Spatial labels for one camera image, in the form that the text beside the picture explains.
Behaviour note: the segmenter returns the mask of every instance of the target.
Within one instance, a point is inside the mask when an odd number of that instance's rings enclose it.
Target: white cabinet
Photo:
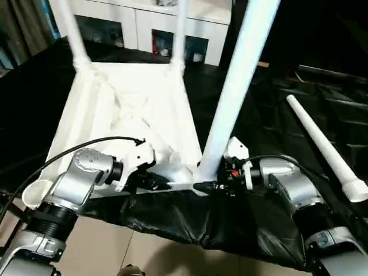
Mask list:
[[[70,0],[74,14],[121,23],[124,45],[152,52],[152,31],[175,32],[177,7],[161,7],[155,0]],[[66,34],[58,0],[50,0],[62,36]],[[208,41],[206,64],[217,66],[231,19],[232,0],[189,0],[186,35]]]

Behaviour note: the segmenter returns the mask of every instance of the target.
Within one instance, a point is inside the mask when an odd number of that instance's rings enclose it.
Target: white pvc pipe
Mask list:
[[[189,0],[178,1],[178,14],[177,14],[177,29],[174,34],[174,49],[173,57],[171,59],[172,64],[184,66],[184,54],[185,54],[185,25],[186,15],[188,10]]]
[[[85,46],[83,44],[82,36],[79,32],[78,24],[73,15],[69,0],[59,0],[60,10],[63,14],[63,21],[65,23],[68,41],[73,53],[73,61],[75,64],[90,63],[90,58],[87,56]]]
[[[286,99],[341,182],[347,198],[351,202],[361,202],[368,199],[368,186],[354,174],[297,99],[293,95],[289,95]]]
[[[211,181],[217,178],[217,169],[247,94],[278,5],[279,0],[248,1],[203,158],[194,176],[196,181]]]

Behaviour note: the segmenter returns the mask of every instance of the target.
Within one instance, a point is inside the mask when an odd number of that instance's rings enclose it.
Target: cabinet door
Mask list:
[[[177,18],[168,14],[136,10],[138,49],[152,52],[152,31],[175,33]],[[186,35],[208,40],[205,63],[218,66],[228,25],[187,18]]]
[[[52,12],[61,36],[66,36],[63,16],[60,11],[59,0],[49,0]],[[121,36],[124,47],[137,49],[136,16],[135,10],[129,7],[99,3],[90,0],[69,0],[73,13],[79,17],[96,18],[104,21],[113,21],[121,24]]]

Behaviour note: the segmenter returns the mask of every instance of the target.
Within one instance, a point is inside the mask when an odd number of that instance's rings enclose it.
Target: black cable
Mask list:
[[[2,222],[2,220],[5,217],[5,214],[9,208],[9,206],[12,204],[13,200],[15,199],[15,197],[17,196],[17,194],[19,192],[21,192],[22,190],[24,190],[28,183],[37,175],[39,174],[43,169],[45,169],[47,166],[49,166],[51,163],[55,162],[56,160],[60,159],[61,157],[70,154],[73,151],[76,151],[80,148],[86,147],[88,145],[91,144],[95,144],[95,143],[99,143],[102,141],[108,141],[108,140],[129,140],[129,141],[133,141],[136,143],[136,145],[140,145],[141,143],[143,143],[144,141],[139,140],[139,139],[135,139],[135,138],[131,138],[131,137],[124,137],[124,136],[111,136],[111,137],[104,137],[104,138],[99,138],[99,139],[94,139],[79,145],[76,145],[70,149],[67,149],[66,151],[63,151],[60,154],[55,155],[53,158],[51,158],[50,160],[48,160],[47,162],[45,162],[40,168],[38,168],[33,174],[31,174],[29,177],[27,177],[26,180],[23,181],[22,184],[20,184],[20,186],[15,190],[15,192],[13,194],[11,194],[11,196],[9,197],[8,201],[4,204],[3,209],[1,210],[0,213],[0,223]]]

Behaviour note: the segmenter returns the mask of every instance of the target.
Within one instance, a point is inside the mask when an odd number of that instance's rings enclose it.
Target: black fabric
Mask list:
[[[139,51],[85,42],[93,61],[155,62],[168,59]],[[35,56],[0,79],[2,159],[0,189],[13,191],[44,161],[55,134],[75,71],[65,40]],[[201,147],[223,86],[226,72],[188,64],[184,74]],[[366,180],[368,105],[366,87],[320,85],[265,78],[259,70],[239,114],[233,134],[257,154],[286,154],[319,173],[329,170],[299,126],[285,97],[296,95],[347,162]],[[340,185],[314,179],[334,211],[363,241],[368,233],[350,209]],[[277,194],[238,194],[235,198],[197,197],[175,192],[91,200],[85,215],[137,231],[221,249],[305,270],[302,239]]]
[[[247,0],[236,0],[221,59],[230,64]],[[368,23],[361,0],[282,0],[261,61],[285,76],[299,64],[366,76]]]

